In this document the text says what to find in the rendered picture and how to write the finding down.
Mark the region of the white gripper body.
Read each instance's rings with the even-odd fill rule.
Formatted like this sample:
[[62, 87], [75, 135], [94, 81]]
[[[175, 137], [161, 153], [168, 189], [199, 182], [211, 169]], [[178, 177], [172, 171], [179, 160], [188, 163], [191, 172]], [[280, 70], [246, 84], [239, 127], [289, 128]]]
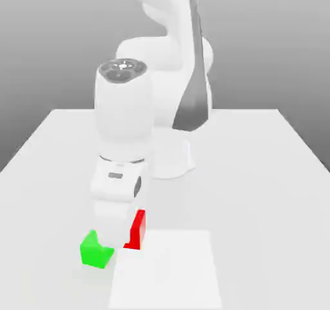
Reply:
[[127, 202], [95, 200], [93, 229], [103, 246], [122, 248], [130, 240], [135, 205]]

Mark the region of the small red cube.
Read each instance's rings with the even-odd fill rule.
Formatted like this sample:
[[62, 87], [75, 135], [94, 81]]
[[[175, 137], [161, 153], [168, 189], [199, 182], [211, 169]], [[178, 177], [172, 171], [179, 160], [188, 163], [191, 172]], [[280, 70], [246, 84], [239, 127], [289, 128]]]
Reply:
[[146, 232], [146, 211], [139, 209], [130, 229], [130, 241], [124, 248], [140, 250]]

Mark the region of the small green cube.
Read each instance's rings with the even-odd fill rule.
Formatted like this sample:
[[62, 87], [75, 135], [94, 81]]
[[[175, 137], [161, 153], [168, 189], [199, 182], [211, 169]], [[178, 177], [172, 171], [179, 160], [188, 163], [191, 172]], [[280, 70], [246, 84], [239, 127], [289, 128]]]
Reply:
[[96, 230], [90, 230], [80, 244], [81, 262], [84, 265], [104, 269], [114, 254], [114, 248], [102, 246]]

